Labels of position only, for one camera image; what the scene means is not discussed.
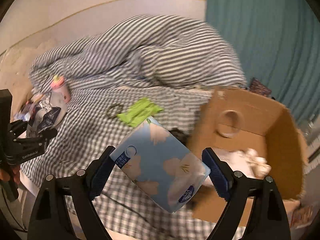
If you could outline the person's left hand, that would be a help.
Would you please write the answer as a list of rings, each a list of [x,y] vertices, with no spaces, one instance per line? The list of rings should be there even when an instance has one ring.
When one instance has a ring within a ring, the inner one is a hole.
[[[11,178],[16,184],[20,183],[20,165],[11,166],[11,174],[0,168],[0,180],[9,181]]]

